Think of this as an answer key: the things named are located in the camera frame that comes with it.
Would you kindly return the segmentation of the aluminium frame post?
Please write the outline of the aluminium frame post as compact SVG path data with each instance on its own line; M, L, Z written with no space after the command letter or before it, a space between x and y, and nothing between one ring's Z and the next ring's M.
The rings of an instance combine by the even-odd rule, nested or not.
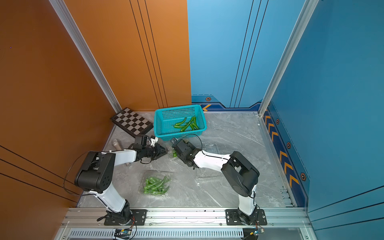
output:
M102 72L99 64L97 63L91 49L89 48L85 38L83 37L79 27L77 26L73 16L70 13L65 1L62 0L49 0L51 6L55 10L57 16L61 20L66 31L70 35L72 41L77 47L79 53L83 57L89 70L93 74L107 100L111 104L116 113L122 110L122 107L117 100L111 86L109 85L104 73Z
M307 25L319 3L319 0L306 0L302 7L302 10L298 16L295 26L292 30L290 38L286 44L281 59L277 65L271 82L267 88L261 106L259 108L259 116L263 117L268 105L270 104L274 93L291 61L291 58L307 28Z

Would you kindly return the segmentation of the clear pepper container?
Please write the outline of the clear pepper container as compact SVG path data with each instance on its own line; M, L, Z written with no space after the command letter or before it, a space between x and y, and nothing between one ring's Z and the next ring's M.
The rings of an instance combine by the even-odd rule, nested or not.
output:
M164 197L172 184L172 173L148 171L144 172L139 191L143 195Z
M168 148L168 156L170 159L178 158L177 152L172 147Z
M222 172L207 168L198 168L194 171L195 178L200 182L216 181L223 177Z

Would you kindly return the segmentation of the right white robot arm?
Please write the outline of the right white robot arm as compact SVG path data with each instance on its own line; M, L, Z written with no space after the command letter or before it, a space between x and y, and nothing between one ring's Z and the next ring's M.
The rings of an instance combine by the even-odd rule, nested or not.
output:
M206 152L183 139L173 138L172 148L179 159L189 167L221 172L239 195L238 216L242 224L257 223L256 189L260 172L240 152L219 155Z

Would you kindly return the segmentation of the clear pepper container front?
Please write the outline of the clear pepper container front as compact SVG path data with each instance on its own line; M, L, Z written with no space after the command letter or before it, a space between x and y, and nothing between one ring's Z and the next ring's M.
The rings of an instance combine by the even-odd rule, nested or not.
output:
M144 172L139 191L143 195L164 197L172 184L172 173L148 171Z

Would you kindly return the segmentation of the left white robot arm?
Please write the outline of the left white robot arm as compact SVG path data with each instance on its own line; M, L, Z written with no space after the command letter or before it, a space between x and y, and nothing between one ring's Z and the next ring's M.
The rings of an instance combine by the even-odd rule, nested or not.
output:
M158 138L147 135L136 136L127 149L90 151L75 177L75 186L95 196L106 207L106 215L97 219L98 222L104 220L105 225L131 225L134 217L130 204L112 184L114 167L140 162L143 158L154 161L167 153L168 150L158 143Z

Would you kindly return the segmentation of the teal plastic basket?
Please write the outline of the teal plastic basket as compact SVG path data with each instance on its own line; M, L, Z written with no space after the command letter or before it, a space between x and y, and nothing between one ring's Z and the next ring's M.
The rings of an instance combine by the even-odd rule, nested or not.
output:
M207 129L200 105L158 109L154 117L155 136L163 141L201 135Z

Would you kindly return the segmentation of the circuit board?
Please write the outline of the circuit board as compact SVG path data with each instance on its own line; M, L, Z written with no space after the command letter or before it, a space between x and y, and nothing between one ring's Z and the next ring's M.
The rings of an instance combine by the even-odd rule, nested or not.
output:
M264 228L261 228L261 229L254 229L250 235L259 236L260 234L264 234L264 233L265 233Z
M129 240L132 235L132 229L116 229L114 232L114 240Z

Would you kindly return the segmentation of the black white checkerboard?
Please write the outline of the black white checkerboard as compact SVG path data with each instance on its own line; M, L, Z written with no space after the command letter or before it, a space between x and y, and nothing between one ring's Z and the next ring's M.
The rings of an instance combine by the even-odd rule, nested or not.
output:
M133 138L147 134L154 127L152 122L129 108L111 117L111 121Z

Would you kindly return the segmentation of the right circuit board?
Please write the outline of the right circuit board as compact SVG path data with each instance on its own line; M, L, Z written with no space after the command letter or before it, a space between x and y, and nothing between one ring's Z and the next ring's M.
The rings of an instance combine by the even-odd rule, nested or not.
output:
M264 234L264 233L265 233L264 228L261 228L261 229L254 229L250 235L259 236L260 234Z

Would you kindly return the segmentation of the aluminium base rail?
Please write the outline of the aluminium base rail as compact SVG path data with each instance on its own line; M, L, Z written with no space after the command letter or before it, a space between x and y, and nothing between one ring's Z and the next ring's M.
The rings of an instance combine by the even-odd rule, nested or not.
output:
M242 224L230 208L134 208L133 224L105 225L97 221L102 208L70 208L56 240L113 240L116 229L132 229L130 240L315 240L303 208L257 209L257 223ZM264 228L259 236L250 235Z

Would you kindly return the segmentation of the green pepper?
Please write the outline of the green pepper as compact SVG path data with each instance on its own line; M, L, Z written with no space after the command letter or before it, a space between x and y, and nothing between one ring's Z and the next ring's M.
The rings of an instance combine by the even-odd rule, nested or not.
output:
M196 118L196 116L193 117L193 126L194 126L194 128L195 128L196 130L199 130L199 129L200 129L199 126L197 125L197 118Z
M181 128L181 132L185 132L185 131L188 129L188 127L189 127L191 124L194 123L194 119L195 119L195 117L192 117L192 118L190 119L190 121L189 121L186 125L184 125L184 126Z
M186 120L187 120L187 118L184 118L181 122L175 123L175 126L180 126L180 125L184 124Z

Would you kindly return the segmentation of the right aluminium frame post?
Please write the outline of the right aluminium frame post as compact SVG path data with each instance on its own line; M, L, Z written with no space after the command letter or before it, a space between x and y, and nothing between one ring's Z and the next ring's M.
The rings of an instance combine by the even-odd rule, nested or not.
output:
M319 0L306 0L302 7L302 10L298 16L295 26L292 30L290 38L286 44L281 59L277 65L271 82L267 88L261 106L259 108L259 116L263 117L268 105L270 104L274 93L291 61L291 58L307 28L307 25L319 3Z

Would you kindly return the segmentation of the left circuit board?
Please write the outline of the left circuit board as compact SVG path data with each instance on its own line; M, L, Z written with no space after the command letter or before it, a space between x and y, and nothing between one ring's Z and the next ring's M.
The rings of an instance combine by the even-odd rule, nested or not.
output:
M129 240L132 235L132 229L116 229L114 232L114 240Z

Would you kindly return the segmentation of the left aluminium frame post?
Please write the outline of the left aluminium frame post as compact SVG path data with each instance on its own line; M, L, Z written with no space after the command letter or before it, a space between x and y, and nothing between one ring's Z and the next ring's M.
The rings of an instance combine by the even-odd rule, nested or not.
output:
M57 16L61 20L66 31L70 35L72 41L77 47L79 53L83 57L89 70L93 74L107 100L111 104L116 113L122 110L122 107L117 100L111 86L109 85L104 73L102 72L99 64L97 63L91 49L89 48L85 38L83 37L79 27L77 26L73 16L70 13L65 1L62 0L49 0L51 6L55 10Z

